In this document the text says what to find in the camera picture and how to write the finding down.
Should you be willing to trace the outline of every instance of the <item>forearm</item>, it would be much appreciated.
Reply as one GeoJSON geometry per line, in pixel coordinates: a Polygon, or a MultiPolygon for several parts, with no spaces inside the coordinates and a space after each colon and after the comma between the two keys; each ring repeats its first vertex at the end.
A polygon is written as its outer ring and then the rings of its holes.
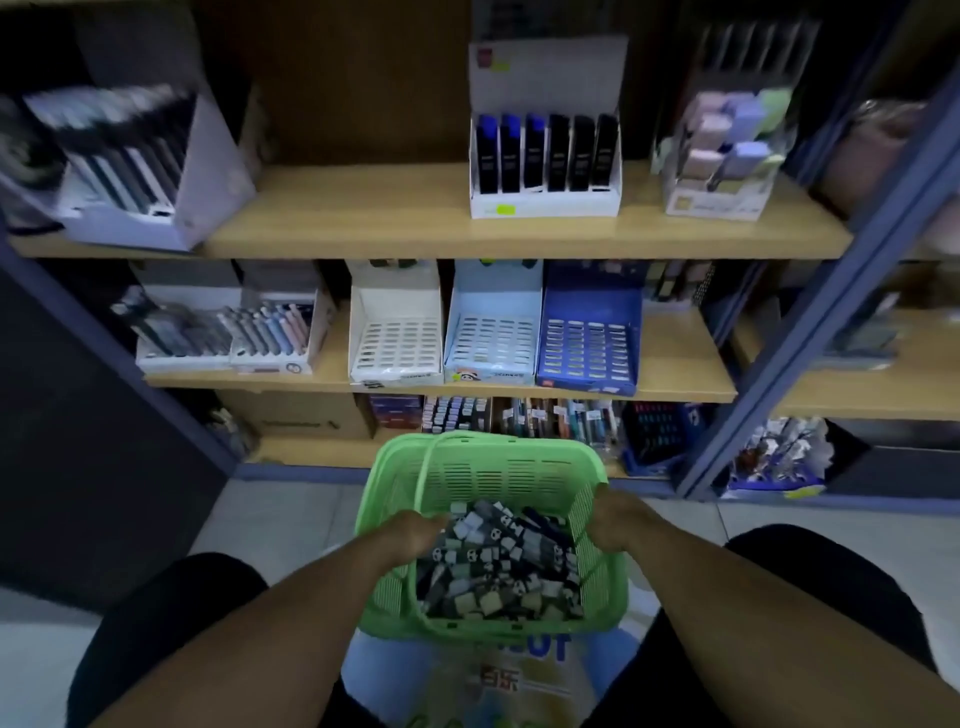
{"type": "Polygon", "coordinates": [[[114,726],[314,728],[389,545],[374,531],[203,632],[98,719],[114,726]]]}
{"type": "Polygon", "coordinates": [[[738,725],[957,725],[960,696],[818,599],[660,517],[628,551],[738,725]]]}

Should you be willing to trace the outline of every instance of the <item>perforated display box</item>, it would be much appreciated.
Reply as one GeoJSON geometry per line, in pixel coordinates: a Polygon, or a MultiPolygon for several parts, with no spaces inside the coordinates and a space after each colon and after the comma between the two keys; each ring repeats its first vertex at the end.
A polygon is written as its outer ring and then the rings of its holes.
{"type": "Polygon", "coordinates": [[[444,321],[434,260],[348,260],[349,377],[355,390],[443,384],[444,321]]]}
{"type": "Polygon", "coordinates": [[[457,260],[444,378],[533,384],[542,260],[457,260]]]}
{"type": "Polygon", "coordinates": [[[547,267],[537,384],[631,396],[640,359],[644,263],[547,267]]]}

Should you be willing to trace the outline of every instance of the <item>green plastic basket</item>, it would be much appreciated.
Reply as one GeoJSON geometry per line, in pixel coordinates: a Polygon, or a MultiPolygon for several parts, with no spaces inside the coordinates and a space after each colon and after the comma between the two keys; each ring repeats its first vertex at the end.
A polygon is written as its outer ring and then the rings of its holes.
{"type": "Polygon", "coordinates": [[[627,611],[626,567],[622,555],[603,553],[587,536],[594,489],[606,481],[597,454],[569,440],[475,432],[395,438],[376,456],[360,504],[358,534],[405,508],[432,516],[448,511],[450,503],[479,498],[564,516],[576,544],[584,618],[556,622],[432,619],[417,604],[416,568],[407,565],[377,583],[361,629],[389,639],[429,636],[486,643],[612,629],[627,611]]]}

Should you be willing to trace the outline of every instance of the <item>cardboard display box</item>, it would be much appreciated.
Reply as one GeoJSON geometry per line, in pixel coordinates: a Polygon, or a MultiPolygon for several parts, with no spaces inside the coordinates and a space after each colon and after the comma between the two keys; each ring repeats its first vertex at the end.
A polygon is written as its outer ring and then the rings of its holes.
{"type": "Polygon", "coordinates": [[[369,404],[358,395],[217,390],[217,396],[261,435],[369,440],[376,431],[369,404]]]}

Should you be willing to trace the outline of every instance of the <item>shelving unit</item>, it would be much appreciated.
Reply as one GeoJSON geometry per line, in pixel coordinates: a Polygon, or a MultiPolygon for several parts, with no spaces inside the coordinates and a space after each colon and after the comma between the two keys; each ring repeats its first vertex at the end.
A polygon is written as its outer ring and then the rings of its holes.
{"type": "MultiPolygon", "coordinates": [[[[898,310],[905,327],[897,361],[879,371],[809,371],[774,410],[778,416],[871,420],[960,420],[960,323],[942,311],[898,310]]],[[[762,341],[748,316],[731,336],[741,364],[759,355],[762,341]]]]}
{"type": "MultiPolygon", "coordinates": [[[[243,389],[254,392],[350,392],[347,376],[348,332],[349,309],[344,306],[312,364],[311,376],[221,371],[153,374],[144,378],[155,387],[243,389]]],[[[641,336],[639,383],[636,395],[629,399],[729,402],[736,397],[736,389],[699,311],[647,314],[643,318],[641,336]]],[[[376,392],[436,396],[467,394],[477,397],[609,397],[549,387],[481,382],[378,389],[376,392]]]]}
{"type": "MultiPolygon", "coordinates": [[[[322,466],[327,468],[369,468],[380,447],[399,435],[402,429],[380,428],[371,440],[333,440],[293,435],[267,435],[251,454],[249,463],[322,466]]],[[[619,465],[608,465],[607,476],[626,478],[619,465]]],[[[662,477],[630,478],[631,480],[664,480],[662,477]]]]}
{"type": "MultiPolygon", "coordinates": [[[[739,223],[669,217],[648,162],[624,162],[623,172],[618,217],[472,220],[465,163],[269,167],[257,197],[193,255],[833,259],[851,241],[840,221],[785,176],[759,221],[739,223]]],[[[170,257],[55,233],[11,242],[26,257],[170,257]]]]}

